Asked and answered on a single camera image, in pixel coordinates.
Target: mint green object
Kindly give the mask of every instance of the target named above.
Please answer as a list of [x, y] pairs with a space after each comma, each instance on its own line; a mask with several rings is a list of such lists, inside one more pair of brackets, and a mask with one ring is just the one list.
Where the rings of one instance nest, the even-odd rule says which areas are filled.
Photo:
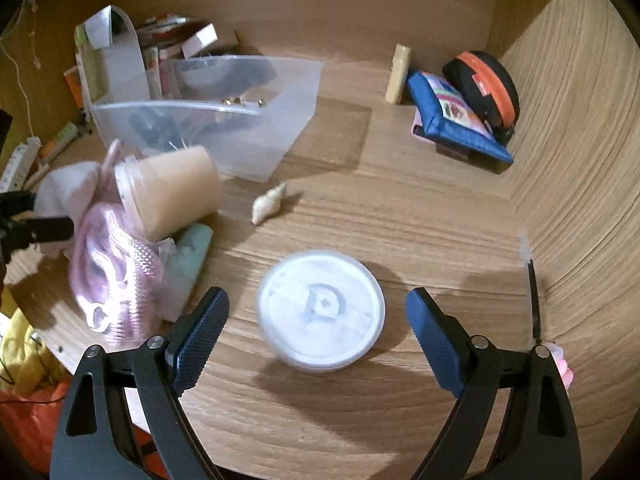
[[159, 302], [158, 316], [175, 322], [189, 301], [200, 269], [207, 256], [213, 231], [203, 224], [188, 227], [175, 245], [175, 253], [166, 264], [165, 297]]

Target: blue gripper pad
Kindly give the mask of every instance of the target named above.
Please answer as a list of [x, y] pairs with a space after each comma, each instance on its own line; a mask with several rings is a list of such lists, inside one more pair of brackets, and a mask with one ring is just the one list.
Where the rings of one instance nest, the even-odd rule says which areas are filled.
[[178, 397], [198, 382], [228, 317], [228, 295], [212, 287], [193, 312], [180, 316], [168, 333], [165, 359], [173, 369], [172, 387]]
[[406, 318], [420, 343], [438, 384], [459, 399], [465, 390], [462, 378], [460, 354], [444, 332], [448, 319], [452, 319], [460, 330], [457, 320], [445, 316], [431, 296], [423, 288], [414, 288], [406, 297]]

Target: blue pouch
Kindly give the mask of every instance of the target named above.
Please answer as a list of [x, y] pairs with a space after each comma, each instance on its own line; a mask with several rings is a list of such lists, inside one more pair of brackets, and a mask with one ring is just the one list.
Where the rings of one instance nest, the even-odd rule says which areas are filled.
[[513, 157], [501, 146], [484, 123], [445, 79], [428, 72], [412, 71], [409, 92], [422, 118], [426, 139], [453, 144], [513, 164]]

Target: wooden desk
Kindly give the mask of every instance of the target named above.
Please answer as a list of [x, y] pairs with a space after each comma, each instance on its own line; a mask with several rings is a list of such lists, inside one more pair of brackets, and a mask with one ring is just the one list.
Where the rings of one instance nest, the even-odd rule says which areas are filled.
[[[223, 287], [231, 316], [197, 386], [182, 405], [212, 460], [272, 479], [409, 478], [452, 408], [404, 316], [404, 297], [426, 286], [470, 333], [497, 346], [529, 344], [527, 279], [513, 210], [494, 174], [437, 155], [409, 134], [414, 108], [383, 101], [388, 71], [329, 62], [318, 110], [273, 177], [286, 181], [286, 211], [254, 228], [254, 198], [272, 183], [225, 180], [225, 201], [206, 219], [214, 242], [192, 304]], [[60, 163], [100, 159], [97, 137]], [[277, 361], [260, 335], [254, 300], [283, 257], [331, 248], [363, 262], [382, 286], [386, 324], [356, 364], [314, 376]], [[17, 254], [8, 281], [47, 345], [73, 371], [100, 336], [70, 294], [66, 262]], [[505, 396], [474, 468], [491, 451]], [[145, 419], [135, 399], [133, 419]]]

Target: beige tube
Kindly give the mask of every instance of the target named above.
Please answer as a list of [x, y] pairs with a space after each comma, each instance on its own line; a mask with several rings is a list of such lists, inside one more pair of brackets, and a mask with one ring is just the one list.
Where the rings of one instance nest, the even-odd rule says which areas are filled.
[[391, 77], [389, 78], [389, 85], [386, 88], [386, 102], [393, 105], [400, 104], [410, 63], [411, 49], [401, 44], [396, 45], [396, 53], [394, 54], [393, 65], [391, 67]]
[[123, 162], [116, 184], [137, 233], [158, 242], [218, 209], [220, 178], [202, 146]]

